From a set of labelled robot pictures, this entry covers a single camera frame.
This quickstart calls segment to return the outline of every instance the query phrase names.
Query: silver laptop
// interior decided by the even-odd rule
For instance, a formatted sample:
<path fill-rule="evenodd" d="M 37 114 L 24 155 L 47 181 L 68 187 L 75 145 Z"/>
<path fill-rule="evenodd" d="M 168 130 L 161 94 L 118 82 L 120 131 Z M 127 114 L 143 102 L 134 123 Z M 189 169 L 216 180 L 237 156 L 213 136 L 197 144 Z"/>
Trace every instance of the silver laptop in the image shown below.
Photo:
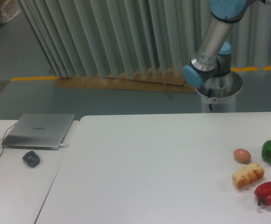
<path fill-rule="evenodd" d="M 75 114 L 23 114 L 2 142 L 6 148 L 58 150 Z"/>

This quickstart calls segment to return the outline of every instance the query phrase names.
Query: computer mouse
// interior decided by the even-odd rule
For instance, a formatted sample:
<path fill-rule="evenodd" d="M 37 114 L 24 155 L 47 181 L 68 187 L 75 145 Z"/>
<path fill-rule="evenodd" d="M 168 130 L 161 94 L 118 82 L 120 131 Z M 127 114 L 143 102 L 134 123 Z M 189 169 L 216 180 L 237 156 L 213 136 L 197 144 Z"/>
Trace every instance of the computer mouse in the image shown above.
<path fill-rule="evenodd" d="M 29 151 L 22 159 L 32 168 L 40 163 L 40 158 L 34 151 Z"/>

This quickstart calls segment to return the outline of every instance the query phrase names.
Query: white sticker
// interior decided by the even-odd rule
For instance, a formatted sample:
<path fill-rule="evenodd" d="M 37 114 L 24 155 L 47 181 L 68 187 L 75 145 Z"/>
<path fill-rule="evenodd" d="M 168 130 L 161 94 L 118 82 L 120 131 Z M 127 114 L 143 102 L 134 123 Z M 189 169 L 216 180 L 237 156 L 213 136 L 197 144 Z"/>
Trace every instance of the white sticker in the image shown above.
<path fill-rule="evenodd" d="M 212 65 L 216 61 L 216 56 L 208 56 L 204 53 L 201 54 L 201 57 L 199 59 L 199 63 L 201 64 L 207 64 L 207 65 Z"/>

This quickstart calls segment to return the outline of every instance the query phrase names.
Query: brown egg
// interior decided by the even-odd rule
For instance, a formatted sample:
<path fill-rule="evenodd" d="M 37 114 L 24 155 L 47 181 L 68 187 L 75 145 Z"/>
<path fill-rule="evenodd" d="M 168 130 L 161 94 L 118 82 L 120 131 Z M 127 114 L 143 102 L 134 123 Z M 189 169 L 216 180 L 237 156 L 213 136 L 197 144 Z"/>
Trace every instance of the brown egg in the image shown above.
<path fill-rule="evenodd" d="M 234 150 L 233 155 L 239 162 L 249 162 L 251 159 L 251 154 L 243 148 Z"/>

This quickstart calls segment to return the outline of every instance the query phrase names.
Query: toy bread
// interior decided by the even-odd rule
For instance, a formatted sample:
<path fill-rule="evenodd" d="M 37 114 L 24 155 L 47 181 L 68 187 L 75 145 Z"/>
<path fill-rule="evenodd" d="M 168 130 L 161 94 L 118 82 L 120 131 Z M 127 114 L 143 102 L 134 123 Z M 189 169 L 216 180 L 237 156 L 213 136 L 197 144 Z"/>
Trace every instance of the toy bread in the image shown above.
<path fill-rule="evenodd" d="M 264 169 L 258 163 L 250 163 L 234 172 L 232 180 L 237 188 L 242 188 L 262 178 L 263 175 Z"/>

